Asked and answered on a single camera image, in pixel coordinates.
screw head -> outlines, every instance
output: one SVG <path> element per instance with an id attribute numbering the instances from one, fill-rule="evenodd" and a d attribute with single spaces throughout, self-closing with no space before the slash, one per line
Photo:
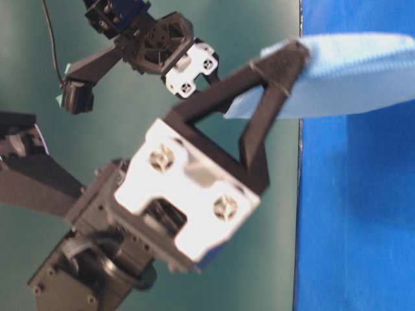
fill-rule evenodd
<path id="1" fill-rule="evenodd" d="M 97 298 L 95 298 L 94 295 L 88 295 L 87 299 L 90 305 L 94 305 L 95 303 L 97 303 Z"/>
<path id="2" fill-rule="evenodd" d="M 55 269 L 54 269 L 54 268 L 50 267 L 50 268 L 47 270 L 47 274 L 48 274 L 48 276 L 50 276 L 50 277 L 54 277 L 54 276 L 56 275 L 56 271 L 55 271 Z"/>
<path id="3" fill-rule="evenodd" d="M 40 288 L 40 286 L 35 286 L 33 288 L 33 293 L 35 296 L 40 296 L 40 294 L 42 293 L 42 289 Z"/>
<path id="4" fill-rule="evenodd" d="M 192 90 L 192 86 L 191 86 L 190 84 L 188 84 L 188 83 L 184 83 L 184 84 L 182 85 L 182 92 L 183 92 L 183 93 L 185 93 L 185 94 L 189 94 L 191 90 Z"/>
<path id="5" fill-rule="evenodd" d="M 162 144 L 159 150 L 155 150 L 150 154 L 148 161 L 155 170 L 164 173 L 174 163 L 174 154 L 173 151 Z"/>
<path id="6" fill-rule="evenodd" d="M 216 217 L 224 222 L 230 221 L 238 211 L 238 203 L 227 195 L 222 195 L 213 206 Z"/>
<path id="7" fill-rule="evenodd" d="M 205 61 L 203 62 L 203 67 L 204 67 L 204 69 L 206 69 L 206 70 L 211 69 L 211 68 L 213 67 L 213 62 L 212 62 L 212 60 L 210 60 L 210 59 L 205 60 Z"/>
<path id="8" fill-rule="evenodd" d="M 108 30 L 109 29 L 109 27 L 108 27 L 108 25 L 103 21 L 103 20 L 100 20 L 99 21 L 99 26 L 102 28 L 102 29 L 104 29 L 104 30 Z"/>

cable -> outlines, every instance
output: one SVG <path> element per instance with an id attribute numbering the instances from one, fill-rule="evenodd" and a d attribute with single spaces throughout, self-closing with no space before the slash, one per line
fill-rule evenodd
<path id="1" fill-rule="evenodd" d="M 41 5 L 43 7 L 43 13 L 45 13 L 47 28 L 49 29 L 49 37 L 50 37 L 51 45 L 52 45 L 53 67 L 54 67 L 54 70 L 56 71 L 56 75 L 57 75 L 58 80 L 59 80 L 59 84 L 60 84 L 59 87 L 62 89 L 65 83 L 62 79 L 62 76 L 60 75 L 60 71 L 59 71 L 59 68 L 58 68 L 58 59 L 56 57 L 56 46 L 55 46 L 55 42 L 54 42 L 54 34 L 53 34 L 53 28 L 52 28 L 52 24 L 51 24 L 51 18 L 49 17 L 49 11 L 47 9 L 45 0 L 41 0 Z"/>

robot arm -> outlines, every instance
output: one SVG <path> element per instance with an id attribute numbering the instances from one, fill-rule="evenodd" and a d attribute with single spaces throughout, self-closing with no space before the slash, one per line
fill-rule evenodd
<path id="1" fill-rule="evenodd" d="M 180 13 L 159 20 L 142 0 L 84 0 L 89 24 L 114 46 L 74 63 L 64 78 L 62 107 L 72 114 L 93 107 L 92 89 L 120 60 L 141 74 L 160 75 L 166 88 L 180 98 L 196 92 L 195 80 L 203 75 L 208 83 L 219 80 L 219 57 L 200 39 Z"/>
<path id="2" fill-rule="evenodd" d="M 171 271 L 203 269 L 269 185 L 263 142 L 307 55 L 293 42 L 252 62 L 156 120 L 135 156 L 111 162 L 81 193 L 72 192 L 72 205 L 44 200 L 32 206 L 73 226 L 29 281 L 38 310 L 115 310 L 131 290 L 154 284 L 154 259 Z M 257 85 L 264 85 L 265 95 L 241 136 L 237 161 L 194 124 Z M 68 173 L 51 170 L 60 172 L 52 174 L 60 193 L 80 191 L 76 181 L 60 179 Z M 0 189 L 7 192 L 5 172 Z M 41 187 L 53 184 L 30 171 L 25 176 Z"/>

blue towel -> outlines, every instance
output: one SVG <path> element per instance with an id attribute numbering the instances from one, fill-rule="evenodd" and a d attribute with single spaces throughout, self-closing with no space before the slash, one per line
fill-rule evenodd
<path id="1" fill-rule="evenodd" d="M 367 32 L 297 40 L 311 57 L 279 119 L 364 113 L 415 98 L 415 40 L 410 36 Z M 224 117 L 249 119 L 262 94 L 259 86 L 237 97 Z"/>

rubber band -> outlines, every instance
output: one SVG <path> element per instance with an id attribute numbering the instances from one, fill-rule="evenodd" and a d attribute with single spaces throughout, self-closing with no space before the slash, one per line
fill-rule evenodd
<path id="1" fill-rule="evenodd" d="M 271 79 L 269 76 L 267 76 L 258 66 L 256 66 L 256 64 L 254 63 L 253 60 L 250 60 L 249 67 L 253 72 L 258 73 L 260 76 L 262 76 L 262 78 L 265 81 L 267 81 L 269 84 L 272 84 L 276 88 L 279 88 L 284 93 L 284 95 L 286 97 L 290 97 L 290 91 L 285 86 L 280 84 L 279 82 L 277 82 L 277 81 Z"/>

